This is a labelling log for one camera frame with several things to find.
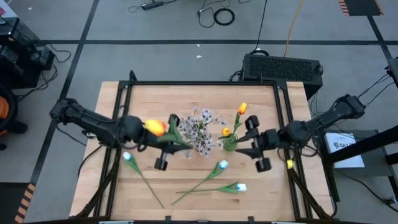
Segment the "grey floor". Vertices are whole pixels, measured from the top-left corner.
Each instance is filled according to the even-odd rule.
[[[384,40],[398,40],[396,21],[398,2],[378,0],[384,16],[374,20]],[[11,8],[43,40],[76,40],[76,45],[58,44],[58,49],[74,53],[94,0],[13,0]],[[235,22],[227,27],[215,25],[204,29],[198,25],[197,10],[203,1],[179,0],[172,4],[134,14],[132,5],[148,1],[99,0],[87,40],[255,40],[261,23],[263,0],[238,4],[231,0]],[[269,0],[261,39],[285,40],[299,1]],[[211,22],[209,15],[203,23]],[[292,40],[377,40],[366,17],[347,17],[337,0],[306,0]],[[252,44],[175,44],[175,45],[84,45],[73,73],[68,97],[94,109],[101,82],[127,79],[133,69],[139,80],[227,80],[241,68],[245,53]],[[283,56],[284,45],[260,45],[271,55]],[[388,46],[393,57],[398,46]],[[60,58],[66,57],[57,53]],[[319,60],[325,69],[323,87],[318,92],[318,109],[325,111],[339,96],[360,94],[385,74],[386,58],[379,45],[291,45],[288,57]],[[72,64],[56,63],[58,78],[44,91],[31,94],[20,104],[19,120],[29,125],[21,136],[7,135],[1,141],[8,150],[0,152],[0,182],[29,182],[50,124],[49,111],[60,96]],[[361,98],[368,102],[389,81],[378,85]],[[364,117],[346,121],[343,129],[378,129],[383,131],[398,123],[398,91],[388,88]],[[72,125],[62,127],[84,141],[80,130]],[[387,147],[388,153],[398,145]],[[84,147],[55,132],[40,174],[26,222],[67,218],[75,192],[78,166]],[[337,217],[368,223],[396,223],[397,214],[375,199],[366,189],[336,174],[341,202]],[[381,197],[393,196],[387,178],[361,179]]]

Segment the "wooden tabletop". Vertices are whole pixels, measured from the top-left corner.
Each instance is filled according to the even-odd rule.
[[[111,117],[117,86],[117,82],[102,84],[96,106],[97,113]],[[310,119],[302,83],[288,83],[288,87],[294,119]],[[282,92],[280,97],[284,109]],[[242,115],[241,121],[255,114],[259,118],[259,130],[279,128],[271,86],[134,86],[129,114],[138,116],[143,121],[147,119],[167,121],[170,113],[186,117],[192,114],[193,107],[197,105],[209,108],[214,115],[227,120],[229,128],[233,128],[236,112],[242,102],[248,103],[248,108]],[[221,136],[221,129],[221,125],[210,125],[213,139]],[[245,131],[242,126],[236,134],[242,136]],[[89,140],[85,156],[97,147],[96,140]],[[250,142],[238,144],[238,148],[244,147],[250,147]],[[104,152],[104,149],[97,152],[83,166],[70,215],[76,215],[97,190]],[[161,208],[141,177],[121,162],[112,219],[164,220],[165,216],[171,215],[173,220],[243,221],[247,220],[248,216],[254,216],[256,221],[294,220],[285,164],[277,157],[276,150],[264,152],[264,156],[271,160],[272,169],[262,173],[257,172],[255,161],[248,156],[222,151],[216,146],[211,150],[209,159],[199,156],[196,152],[192,153],[192,159],[186,159],[182,152],[169,156],[166,171],[154,169],[160,150],[148,148],[144,152],[135,150],[129,152],[136,158],[139,168],[165,205],[165,209]],[[239,181],[248,186],[247,192],[195,193],[171,206],[179,196],[176,194],[177,191],[194,187],[209,174],[218,161],[223,159],[229,162],[228,168],[199,188],[217,188]],[[302,160],[309,191],[323,209],[332,214],[333,209],[320,158],[303,157]],[[304,217],[302,197],[300,191],[297,191],[300,213]],[[106,192],[103,201],[106,202],[107,198]],[[101,214],[104,214],[104,202]]]

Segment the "flower stem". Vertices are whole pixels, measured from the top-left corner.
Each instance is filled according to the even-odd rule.
[[[218,190],[218,189],[200,189],[200,190],[192,190],[191,193],[193,192],[206,192],[206,191],[212,191],[212,190]],[[180,193],[187,193],[188,191],[181,191],[181,192],[176,192],[176,194]]]
[[[152,194],[155,196],[156,200],[160,203],[160,206],[162,206],[162,208],[164,209],[164,206],[162,204],[162,202],[159,200],[159,198],[156,196],[154,189],[152,189],[152,187],[150,187],[148,180],[141,174],[142,179],[145,181],[145,183],[148,185],[150,191],[152,192]]]
[[[207,181],[207,178],[203,179],[198,185],[194,186],[191,190],[187,191],[186,193],[184,193],[183,195],[181,195],[181,197],[179,197],[176,201],[174,201],[172,203],[172,205],[174,205],[175,203],[177,203],[179,200],[181,200],[183,197],[187,196],[187,194],[193,192],[197,187],[199,187],[199,185],[203,184],[204,182]]]

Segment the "clear vase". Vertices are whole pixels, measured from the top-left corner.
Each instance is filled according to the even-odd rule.
[[[238,146],[238,136],[232,134],[230,137],[223,140],[224,150],[228,152],[233,152]]]

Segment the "orange tulip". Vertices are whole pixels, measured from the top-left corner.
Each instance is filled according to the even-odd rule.
[[[152,119],[145,121],[145,128],[158,137],[164,135],[166,132],[166,124],[164,122]]]
[[[229,130],[229,128],[223,128],[222,132],[224,137],[227,137],[231,134],[231,131]]]
[[[246,112],[246,108],[248,107],[247,103],[242,103],[242,105],[239,107],[238,113],[239,114],[244,114]]]

